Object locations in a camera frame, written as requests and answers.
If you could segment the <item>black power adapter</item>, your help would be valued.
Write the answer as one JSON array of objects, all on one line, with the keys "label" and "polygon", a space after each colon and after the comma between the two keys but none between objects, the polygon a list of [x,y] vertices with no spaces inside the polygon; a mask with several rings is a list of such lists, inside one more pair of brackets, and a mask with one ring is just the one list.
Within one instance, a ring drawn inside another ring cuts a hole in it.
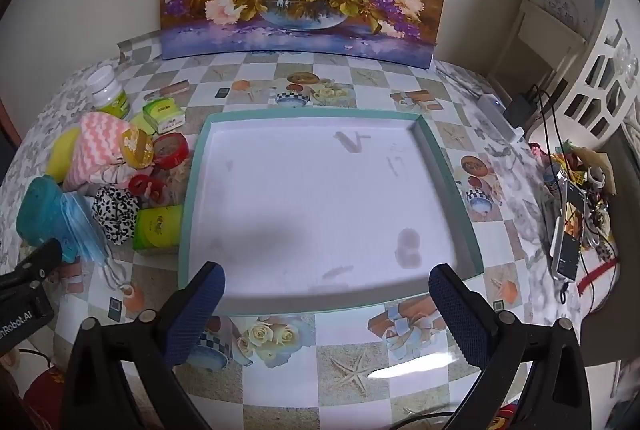
[{"label": "black power adapter", "polygon": [[538,98],[529,94],[518,94],[506,106],[504,119],[511,127],[521,127],[527,131],[539,116]]}]

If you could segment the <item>pink white zigzag towel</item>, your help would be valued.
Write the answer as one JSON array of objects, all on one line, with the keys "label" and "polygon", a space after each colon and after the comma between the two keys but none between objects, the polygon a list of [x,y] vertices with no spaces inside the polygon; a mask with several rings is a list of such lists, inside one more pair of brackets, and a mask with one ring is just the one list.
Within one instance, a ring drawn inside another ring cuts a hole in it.
[{"label": "pink white zigzag towel", "polygon": [[120,152],[120,136],[130,123],[105,112],[87,112],[80,118],[77,138],[63,189],[74,191],[90,184],[88,177],[106,164],[126,163]]}]

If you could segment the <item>cluttered items pile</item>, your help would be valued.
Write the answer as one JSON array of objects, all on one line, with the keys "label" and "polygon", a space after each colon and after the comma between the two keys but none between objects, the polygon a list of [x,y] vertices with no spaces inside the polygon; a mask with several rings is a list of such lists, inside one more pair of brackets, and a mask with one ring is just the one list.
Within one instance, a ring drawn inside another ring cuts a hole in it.
[{"label": "cluttered items pile", "polygon": [[620,262],[608,215],[605,174],[595,165],[588,167],[572,146],[556,153],[537,143],[529,148],[542,168],[542,247],[551,276],[585,289]]}]

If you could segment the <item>yellow sponge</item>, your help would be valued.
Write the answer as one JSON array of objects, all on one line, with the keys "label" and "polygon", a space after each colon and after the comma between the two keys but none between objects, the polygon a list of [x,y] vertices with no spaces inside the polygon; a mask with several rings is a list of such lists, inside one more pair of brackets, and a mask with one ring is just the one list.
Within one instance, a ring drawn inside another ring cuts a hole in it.
[{"label": "yellow sponge", "polygon": [[62,183],[73,161],[73,153],[77,138],[80,134],[79,127],[72,127],[56,138],[47,163],[46,174],[57,183]]}]

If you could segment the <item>small green tissue box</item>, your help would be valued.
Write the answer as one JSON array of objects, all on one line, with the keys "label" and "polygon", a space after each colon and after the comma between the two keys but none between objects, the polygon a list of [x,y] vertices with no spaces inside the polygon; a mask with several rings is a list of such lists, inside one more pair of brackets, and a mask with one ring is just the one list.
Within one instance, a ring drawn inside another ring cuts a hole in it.
[{"label": "small green tissue box", "polygon": [[142,115],[157,134],[171,132],[186,123],[186,112],[172,98],[149,102],[142,108]]}]

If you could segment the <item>red pink chenille scrunchies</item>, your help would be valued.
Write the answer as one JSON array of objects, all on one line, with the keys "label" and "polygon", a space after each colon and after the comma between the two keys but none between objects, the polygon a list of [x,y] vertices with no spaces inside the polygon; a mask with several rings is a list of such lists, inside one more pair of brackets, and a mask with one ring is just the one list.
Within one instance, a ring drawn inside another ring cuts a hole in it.
[{"label": "red pink chenille scrunchies", "polygon": [[136,174],[131,177],[128,189],[131,194],[140,197],[152,207],[167,205],[166,185],[160,179],[154,179],[154,177],[145,174]]}]

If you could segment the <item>teal plastic container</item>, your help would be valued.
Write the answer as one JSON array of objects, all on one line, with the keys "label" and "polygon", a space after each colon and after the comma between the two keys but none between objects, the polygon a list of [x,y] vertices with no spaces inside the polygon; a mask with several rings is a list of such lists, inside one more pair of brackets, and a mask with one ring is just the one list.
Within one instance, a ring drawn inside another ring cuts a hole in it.
[{"label": "teal plastic container", "polygon": [[62,212],[62,197],[62,189],[51,176],[33,179],[17,214],[16,231],[32,247],[56,239],[62,247],[62,260],[70,264],[78,257],[78,248]]}]

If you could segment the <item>green tissue pack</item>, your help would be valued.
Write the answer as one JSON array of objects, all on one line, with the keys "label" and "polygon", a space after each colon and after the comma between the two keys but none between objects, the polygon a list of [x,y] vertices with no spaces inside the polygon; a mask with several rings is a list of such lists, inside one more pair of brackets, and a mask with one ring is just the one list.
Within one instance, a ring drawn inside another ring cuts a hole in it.
[{"label": "green tissue pack", "polygon": [[139,253],[176,253],[180,245],[182,205],[138,211],[132,249]]}]

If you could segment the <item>teal shallow box tray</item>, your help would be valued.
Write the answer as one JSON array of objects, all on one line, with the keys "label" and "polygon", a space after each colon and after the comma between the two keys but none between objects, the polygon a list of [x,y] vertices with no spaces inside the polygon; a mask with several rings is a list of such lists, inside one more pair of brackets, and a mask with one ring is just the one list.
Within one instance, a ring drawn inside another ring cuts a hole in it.
[{"label": "teal shallow box tray", "polygon": [[209,116],[193,153],[179,279],[213,261],[220,314],[338,311],[484,271],[442,150],[415,113],[292,108]]}]

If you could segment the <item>blue face mask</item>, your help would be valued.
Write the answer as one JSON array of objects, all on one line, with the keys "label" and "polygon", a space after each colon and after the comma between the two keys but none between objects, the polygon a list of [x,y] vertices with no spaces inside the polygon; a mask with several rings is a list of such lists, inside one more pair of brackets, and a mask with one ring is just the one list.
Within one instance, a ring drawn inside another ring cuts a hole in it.
[{"label": "blue face mask", "polygon": [[113,259],[111,247],[102,228],[93,218],[85,197],[76,191],[64,193],[61,197],[61,209],[81,257],[99,268],[108,288],[120,290],[127,286],[126,269]]}]

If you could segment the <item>red tape roll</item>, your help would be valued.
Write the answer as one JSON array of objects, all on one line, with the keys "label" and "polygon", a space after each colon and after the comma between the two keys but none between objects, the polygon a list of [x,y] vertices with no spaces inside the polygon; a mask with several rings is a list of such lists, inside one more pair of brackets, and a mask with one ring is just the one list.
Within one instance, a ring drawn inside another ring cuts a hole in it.
[{"label": "red tape roll", "polygon": [[177,168],[189,156],[190,149],[186,136],[181,133],[167,133],[153,142],[153,162],[161,170]]}]

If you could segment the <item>leopard print scrunchie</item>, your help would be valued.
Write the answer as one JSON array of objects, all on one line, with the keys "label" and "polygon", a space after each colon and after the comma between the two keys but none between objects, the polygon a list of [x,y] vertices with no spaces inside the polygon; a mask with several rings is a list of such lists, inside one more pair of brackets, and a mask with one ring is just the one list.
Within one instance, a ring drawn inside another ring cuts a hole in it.
[{"label": "leopard print scrunchie", "polygon": [[128,189],[104,186],[94,196],[91,213],[105,238],[120,246],[134,235],[139,209],[138,199]]}]

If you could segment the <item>grey floral bedsheet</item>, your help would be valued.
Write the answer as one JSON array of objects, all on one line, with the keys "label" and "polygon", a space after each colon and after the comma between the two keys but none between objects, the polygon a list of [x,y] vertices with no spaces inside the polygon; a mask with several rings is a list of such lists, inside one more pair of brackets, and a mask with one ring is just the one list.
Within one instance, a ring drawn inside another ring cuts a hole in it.
[{"label": "grey floral bedsheet", "polygon": [[119,76],[129,66],[121,59],[107,59],[72,74],[54,93],[18,147],[1,185],[1,272],[12,271],[20,257],[20,236],[15,221],[28,184],[46,168],[58,135],[76,125],[82,112],[92,108],[86,80],[96,70],[110,67]]}]

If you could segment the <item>beige pink fabric scrunchie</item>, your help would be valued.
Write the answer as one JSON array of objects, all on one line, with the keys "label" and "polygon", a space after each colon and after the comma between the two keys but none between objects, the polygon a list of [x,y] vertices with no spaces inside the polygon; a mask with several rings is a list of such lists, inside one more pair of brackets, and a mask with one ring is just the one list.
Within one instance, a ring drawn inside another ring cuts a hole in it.
[{"label": "beige pink fabric scrunchie", "polygon": [[127,163],[106,164],[94,171],[88,177],[88,182],[93,185],[127,188],[134,174],[136,170]]}]

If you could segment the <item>white lattice shelf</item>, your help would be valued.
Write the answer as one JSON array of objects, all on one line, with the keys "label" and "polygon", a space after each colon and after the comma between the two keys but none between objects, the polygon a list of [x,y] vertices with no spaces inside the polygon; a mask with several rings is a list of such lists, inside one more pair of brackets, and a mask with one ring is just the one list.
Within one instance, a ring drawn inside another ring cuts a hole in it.
[{"label": "white lattice shelf", "polygon": [[620,55],[631,54],[617,0],[604,0],[588,38],[548,10],[522,0],[487,80],[505,102],[544,91],[538,110],[525,120],[525,137],[544,142],[544,129],[558,122],[552,141],[597,149],[623,123],[639,95],[639,77],[624,75]]}]

